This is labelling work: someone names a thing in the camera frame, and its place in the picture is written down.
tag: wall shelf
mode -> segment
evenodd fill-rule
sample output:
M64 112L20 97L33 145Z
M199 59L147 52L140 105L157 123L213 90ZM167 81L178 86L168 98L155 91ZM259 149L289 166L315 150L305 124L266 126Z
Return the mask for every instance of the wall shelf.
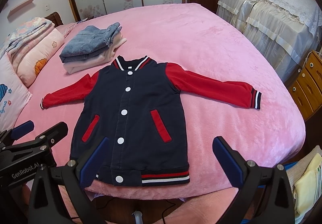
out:
M16 7L12 8L7 16L7 19L14 13L16 13L17 11L19 11L20 9L22 9L23 7L27 6L28 4L32 3L34 0L25 0L24 2L20 3L19 5L17 5Z

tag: electrical cord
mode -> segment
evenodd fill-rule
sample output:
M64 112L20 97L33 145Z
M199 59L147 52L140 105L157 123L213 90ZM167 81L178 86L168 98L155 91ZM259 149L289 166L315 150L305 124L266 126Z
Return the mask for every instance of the electrical cord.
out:
M170 208L172 208L172 207L174 207L174 206L176 206L176 205L177 205L177 204L175 204L175 203L172 203L172 202L168 201L167 199L166 199L166 202L168 202L168 203L170 203L170 204L172 204L172 205L171 205L170 207L166 208L166 209L162 212L162 220L163 220L163 224L165 224L164 213L165 213L167 210L169 210Z
M103 207L97 207L96 209L97 210L101 210L101 209L103 209L103 208L105 208L113 199L110 199L108 202L106 202L106 204L103 206ZM163 212L162 212L162 220L163 220L163 224L165 224L165 219L164 219L164 213L167 211L167 210L169 210L169 209L171 209L172 207L174 207L174 206L176 206L177 204L175 204L175 203L173 203L173 202L170 202L170 201L168 201L167 199L166 199L166 202L168 202L168 203L170 203L171 204L171 206L170 207L168 207L168 208L166 208Z
M107 204L109 204L113 199L110 199L108 202L106 202L106 204L103 206L103 207L97 207L96 209L97 210L101 210L101 209L103 209L103 208L105 208L106 206L107 206Z
M106 204L103 207L97 207L96 209L101 210L101 209L105 208L107 206L107 204L109 204L113 199L110 199L108 202L106 202Z

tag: red sleeve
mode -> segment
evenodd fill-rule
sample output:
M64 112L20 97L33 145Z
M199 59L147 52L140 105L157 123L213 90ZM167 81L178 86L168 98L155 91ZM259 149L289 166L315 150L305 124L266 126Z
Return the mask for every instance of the red sleeve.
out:
M86 74L78 82L47 94L40 103L41 109L47 109L54 105L64 104L75 100L83 100L93 89L97 82L99 71L92 77Z
M165 74L178 89L244 108L260 109L261 93L246 82L221 82L191 71L175 63L167 63Z

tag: striped collar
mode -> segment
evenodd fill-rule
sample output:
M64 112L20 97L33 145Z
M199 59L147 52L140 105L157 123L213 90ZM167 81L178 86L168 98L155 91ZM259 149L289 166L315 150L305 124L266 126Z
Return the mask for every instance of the striped collar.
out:
M148 56L145 56L141 59L125 61L122 56L116 57L112 64L119 70L139 70L142 69L147 63L152 59Z

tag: wooden headboard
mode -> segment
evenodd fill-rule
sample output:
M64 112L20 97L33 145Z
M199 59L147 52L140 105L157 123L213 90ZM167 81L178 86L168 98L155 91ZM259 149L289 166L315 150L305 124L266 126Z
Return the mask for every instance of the wooden headboard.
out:
M45 17L45 19L50 20L53 22L53 24L55 24L55 27L60 26L60 25L64 25L62 23L62 19L60 18L58 12L53 12L52 14L48 15L47 17Z

